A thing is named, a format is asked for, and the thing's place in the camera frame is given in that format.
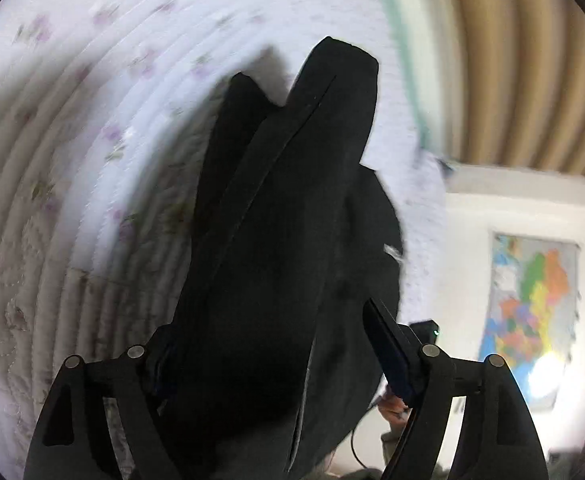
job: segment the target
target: colorful map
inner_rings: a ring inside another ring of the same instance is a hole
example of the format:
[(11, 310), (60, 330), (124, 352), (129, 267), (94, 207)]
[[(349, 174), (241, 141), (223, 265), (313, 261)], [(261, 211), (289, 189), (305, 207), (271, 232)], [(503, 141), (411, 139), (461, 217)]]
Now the colorful map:
[(496, 235), (480, 359), (504, 357), (531, 409), (550, 409), (576, 317), (574, 244)]

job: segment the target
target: silver screw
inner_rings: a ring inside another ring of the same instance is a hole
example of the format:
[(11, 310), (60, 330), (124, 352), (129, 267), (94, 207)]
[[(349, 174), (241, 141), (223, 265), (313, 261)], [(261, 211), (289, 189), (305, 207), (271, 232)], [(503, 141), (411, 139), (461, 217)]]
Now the silver screw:
[(130, 359), (139, 359), (146, 350), (141, 345), (135, 345), (128, 348), (128, 357)]
[(428, 357), (437, 357), (441, 353), (437, 345), (426, 345), (422, 350)]
[(78, 355), (71, 355), (69, 358), (66, 359), (66, 368), (76, 368), (79, 366), (81, 359)]
[(488, 358), (488, 360), (490, 361), (490, 364), (492, 364), (496, 368), (501, 368), (503, 365), (505, 365), (505, 361), (503, 360), (503, 357), (501, 357), (500, 355), (497, 355), (497, 354), (492, 354)]

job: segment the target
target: black fabric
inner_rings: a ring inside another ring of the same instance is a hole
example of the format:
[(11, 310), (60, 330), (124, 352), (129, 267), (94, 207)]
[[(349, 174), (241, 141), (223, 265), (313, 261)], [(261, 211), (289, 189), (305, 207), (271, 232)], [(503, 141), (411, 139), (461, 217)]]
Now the black fabric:
[[(363, 416), (381, 377), (363, 302), (373, 295), (396, 313), (399, 299), (399, 266), (384, 253), (401, 246), (397, 218), (358, 164), (377, 62), (327, 38), (284, 108), (235, 91), (251, 85), (233, 80), (227, 100), (237, 102), (224, 104), (211, 139), (196, 248), (170, 327), (176, 349), (163, 377), (180, 382), (162, 420), (185, 478), (307, 474)], [(236, 131), (248, 122), (224, 116), (232, 109), (266, 116), (248, 144), (250, 128)], [(227, 154), (225, 139), (236, 140)], [(206, 182), (216, 178), (212, 161), (219, 183)]]

